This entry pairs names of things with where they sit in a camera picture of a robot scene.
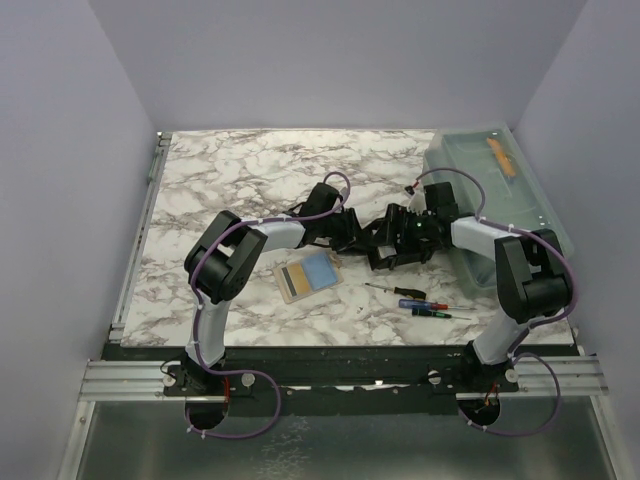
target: gray floor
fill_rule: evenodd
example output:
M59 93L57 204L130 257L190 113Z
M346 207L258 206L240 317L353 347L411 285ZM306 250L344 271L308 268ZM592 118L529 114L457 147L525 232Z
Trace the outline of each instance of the gray floor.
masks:
M548 416L550 399L509 400L496 424L523 429ZM186 433L180 404L99 404L81 479L413 480L613 479L588 398L567 399L545 434L503 439L459 417L284 417L252 440ZM229 419L247 431L264 419Z

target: blue pad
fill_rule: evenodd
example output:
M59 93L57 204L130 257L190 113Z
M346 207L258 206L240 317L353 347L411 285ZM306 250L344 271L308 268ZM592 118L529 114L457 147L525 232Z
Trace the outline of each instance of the blue pad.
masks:
M335 268L326 252L310 255L300 261L304 274L313 291L329 287L338 282Z

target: marble pattern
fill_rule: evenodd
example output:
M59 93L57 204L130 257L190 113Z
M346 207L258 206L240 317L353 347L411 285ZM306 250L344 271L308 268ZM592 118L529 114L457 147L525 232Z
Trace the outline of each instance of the marble pattern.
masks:
M422 167L427 130L242 130L173 136L126 319L124 346L183 346L193 297L182 264L217 212L241 217L280 213L305 200L331 170L353 184L349 205L362 225L390 202L407 202L403 187ZM443 345L475 338L494 316L493 297L466 299L446 254L426 265L372 272L365 257L342 257L344 283L286 305L272 269L316 247L263 254L229 314L227 345ZM429 299L473 305L470 320L412 317L398 298L365 282L424 289ZM540 328L529 343L572 343L566 322Z

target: wall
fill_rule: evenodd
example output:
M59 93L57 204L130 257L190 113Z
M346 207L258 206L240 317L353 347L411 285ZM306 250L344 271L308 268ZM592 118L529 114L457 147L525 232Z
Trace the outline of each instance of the wall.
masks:
M574 317L598 352L640 472L638 19L637 0L590 0L516 137L575 243Z
M90 0L161 130L512 126L584 0Z
M0 477L52 479L156 139L86 1L4 2L0 31Z

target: screwdriver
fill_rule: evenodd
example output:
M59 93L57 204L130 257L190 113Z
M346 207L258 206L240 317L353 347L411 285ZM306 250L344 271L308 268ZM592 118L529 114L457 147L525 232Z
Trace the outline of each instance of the screwdriver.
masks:
M427 310L475 310L473 307L453 307L446 303L425 302L422 300L408 300L403 298L398 301L400 308L421 308Z
M424 308L412 308L411 315L414 317L437 317L437 318L455 318L457 320L471 320L466 317L454 317L448 313L434 312L433 310L425 310Z
M385 287L383 285L374 285L373 283L365 283L373 288L381 288L382 290L393 292L396 295L403 295L405 297L413 298L414 300L426 300L427 294L422 290L414 290L413 288L400 288L400 287Z

